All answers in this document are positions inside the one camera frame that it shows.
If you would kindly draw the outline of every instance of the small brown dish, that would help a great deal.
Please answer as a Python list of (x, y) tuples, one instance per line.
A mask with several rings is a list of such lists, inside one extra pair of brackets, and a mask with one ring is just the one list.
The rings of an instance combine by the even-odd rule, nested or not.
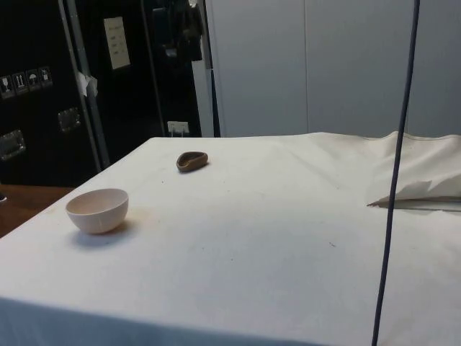
[(202, 168), (208, 163), (208, 155), (200, 151), (188, 151), (181, 154), (176, 161), (176, 166), (180, 172), (192, 172)]

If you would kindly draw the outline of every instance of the bowl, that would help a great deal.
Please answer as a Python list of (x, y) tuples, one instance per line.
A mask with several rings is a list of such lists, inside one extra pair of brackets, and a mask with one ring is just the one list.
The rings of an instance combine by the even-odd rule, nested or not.
[(82, 231), (89, 234), (108, 232), (125, 220), (128, 194), (119, 189), (90, 191), (67, 203), (66, 211)]

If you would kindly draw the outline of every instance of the white cloth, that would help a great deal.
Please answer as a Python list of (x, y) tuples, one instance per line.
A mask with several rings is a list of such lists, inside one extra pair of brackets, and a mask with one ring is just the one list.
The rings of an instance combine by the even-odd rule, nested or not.
[[(368, 189), (369, 204), (389, 201), (397, 133), (377, 141), (382, 150)], [(461, 200), (461, 136), (422, 138), (405, 134), (395, 199), (434, 198)], [(414, 203), (413, 206), (460, 210), (459, 203)]]
[[(0, 345), (369, 345), (386, 209), (382, 141), (154, 138), (0, 239)], [(184, 151), (210, 164), (180, 174)], [(125, 232), (64, 207), (130, 194)], [(461, 345), (458, 213), (397, 210), (382, 345)]]

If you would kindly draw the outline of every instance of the electrical outlet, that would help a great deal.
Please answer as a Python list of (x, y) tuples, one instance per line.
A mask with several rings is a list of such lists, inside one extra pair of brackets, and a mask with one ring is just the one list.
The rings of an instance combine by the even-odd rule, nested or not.
[(168, 121), (168, 132), (173, 134), (189, 134), (189, 123), (187, 121)]

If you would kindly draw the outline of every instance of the black cable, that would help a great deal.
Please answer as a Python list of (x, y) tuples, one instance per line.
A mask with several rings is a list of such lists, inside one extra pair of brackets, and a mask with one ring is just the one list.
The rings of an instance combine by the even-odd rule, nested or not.
[(414, 63), (414, 58), (415, 58), (416, 33), (418, 31), (418, 19), (419, 19), (419, 2), (420, 0), (414, 0), (413, 26), (411, 28), (410, 54), (408, 57), (408, 68), (407, 68), (407, 73), (406, 73), (405, 96), (403, 97), (402, 113), (400, 114), (400, 125), (398, 127), (397, 144), (395, 145), (394, 170), (392, 174), (392, 182), (390, 184), (390, 194), (389, 194), (388, 223), (386, 226), (386, 240), (385, 240), (385, 245), (384, 245), (384, 256), (382, 259), (380, 291), (377, 295), (376, 312), (375, 312), (375, 326), (373, 328), (372, 346), (377, 345), (377, 338), (380, 332), (382, 300), (384, 298), (384, 288), (386, 285), (386, 277), (388, 275), (390, 238), (392, 235), (392, 222), (393, 222), (394, 205), (395, 205), (395, 191), (397, 190), (398, 169), (400, 167), (400, 155), (402, 154), (403, 133), (405, 132), (406, 113), (408, 110), (408, 101), (410, 99), (410, 90), (411, 90), (411, 80), (413, 77), (413, 63)]

